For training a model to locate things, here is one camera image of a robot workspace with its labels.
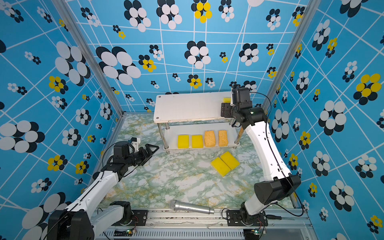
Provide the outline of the yellow sponge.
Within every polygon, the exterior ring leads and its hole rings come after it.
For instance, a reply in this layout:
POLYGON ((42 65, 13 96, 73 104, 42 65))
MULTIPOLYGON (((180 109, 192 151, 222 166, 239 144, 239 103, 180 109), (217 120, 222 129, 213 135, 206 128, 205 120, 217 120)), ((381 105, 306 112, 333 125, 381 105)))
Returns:
POLYGON ((193 135, 192 136, 192 148, 199 149, 204 147, 204 141, 202 135, 193 135))
POLYGON ((178 135, 178 149, 188 149, 190 147, 189 135, 178 135))
POLYGON ((232 101, 232 98, 230 97, 223 98, 223 103, 231 103, 231 101, 232 101))

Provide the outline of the orange sponge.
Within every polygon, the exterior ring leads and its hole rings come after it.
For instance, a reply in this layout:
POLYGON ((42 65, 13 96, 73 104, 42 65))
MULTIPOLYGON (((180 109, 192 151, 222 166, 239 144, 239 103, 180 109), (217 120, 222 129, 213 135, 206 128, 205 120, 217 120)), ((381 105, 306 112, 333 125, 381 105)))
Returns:
POLYGON ((228 141, 228 132, 226 130, 219 130, 219 146, 226 147, 229 144, 228 141))
POLYGON ((212 148, 216 146, 216 137, 214 131, 205 131, 204 134, 205 147, 212 148))

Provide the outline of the yellow sponge diagonal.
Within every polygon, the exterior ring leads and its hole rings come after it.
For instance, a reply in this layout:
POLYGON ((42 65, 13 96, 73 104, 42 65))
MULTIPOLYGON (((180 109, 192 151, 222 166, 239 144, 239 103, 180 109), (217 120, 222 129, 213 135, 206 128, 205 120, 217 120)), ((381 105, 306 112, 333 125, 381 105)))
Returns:
POLYGON ((221 159, 216 158, 211 162, 211 166, 222 176, 227 175, 231 168, 221 159))
POLYGON ((231 170, 240 165, 240 162, 230 152, 223 153, 220 158, 231 170))

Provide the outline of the yellow sponge front diagonal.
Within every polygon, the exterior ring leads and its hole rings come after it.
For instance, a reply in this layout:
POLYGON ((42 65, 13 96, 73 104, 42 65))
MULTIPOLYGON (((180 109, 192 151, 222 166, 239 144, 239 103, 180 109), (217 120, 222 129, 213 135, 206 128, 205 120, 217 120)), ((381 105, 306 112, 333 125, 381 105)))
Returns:
POLYGON ((211 162, 211 166, 222 176, 227 175, 231 168, 221 159, 216 158, 211 162))

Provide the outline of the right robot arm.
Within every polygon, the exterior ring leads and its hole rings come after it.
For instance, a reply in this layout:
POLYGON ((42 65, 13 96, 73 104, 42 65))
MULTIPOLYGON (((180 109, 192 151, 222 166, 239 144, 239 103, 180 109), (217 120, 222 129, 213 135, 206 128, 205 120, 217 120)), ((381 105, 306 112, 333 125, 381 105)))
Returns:
POLYGON ((221 116, 238 122, 251 139, 261 162, 264 180, 254 184, 254 194, 240 208, 246 225, 264 219, 264 210, 290 196, 301 184, 301 178, 292 175, 273 141, 267 116, 261 107, 247 103, 222 103, 221 116))

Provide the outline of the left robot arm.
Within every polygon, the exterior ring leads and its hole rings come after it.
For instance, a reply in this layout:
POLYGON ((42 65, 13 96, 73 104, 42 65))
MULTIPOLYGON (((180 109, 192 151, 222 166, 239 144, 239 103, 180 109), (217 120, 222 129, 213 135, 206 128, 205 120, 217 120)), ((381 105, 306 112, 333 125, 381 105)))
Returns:
POLYGON ((139 138, 113 144, 113 154, 93 176, 94 182, 64 210, 56 210, 49 217, 45 240, 93 240, 116 223, 137 223, 130 202, 115 201, 95 215, 107 193, 123 178, 132 173, 130 167, 146 164, 159 146, 140 147, 139 138))

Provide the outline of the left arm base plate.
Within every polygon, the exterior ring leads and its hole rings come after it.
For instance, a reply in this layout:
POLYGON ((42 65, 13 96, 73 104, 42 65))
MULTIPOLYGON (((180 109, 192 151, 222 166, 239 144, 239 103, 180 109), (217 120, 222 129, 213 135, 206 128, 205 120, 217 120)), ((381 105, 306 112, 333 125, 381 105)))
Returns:
POLYGON ((132 210, 131 219, 121 220, 118 226, 136 226, 143 227, 148 219, 148 210, 132 210))

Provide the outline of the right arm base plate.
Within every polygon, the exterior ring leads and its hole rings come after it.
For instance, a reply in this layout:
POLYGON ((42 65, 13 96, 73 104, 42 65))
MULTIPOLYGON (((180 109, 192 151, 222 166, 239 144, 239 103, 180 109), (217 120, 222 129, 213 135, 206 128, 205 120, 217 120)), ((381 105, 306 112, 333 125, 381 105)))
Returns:
POLYGON ((265 211, 251 216, 243 210, 227 210, 224 218, 229 227, 267 227, 269 225, 265 211))

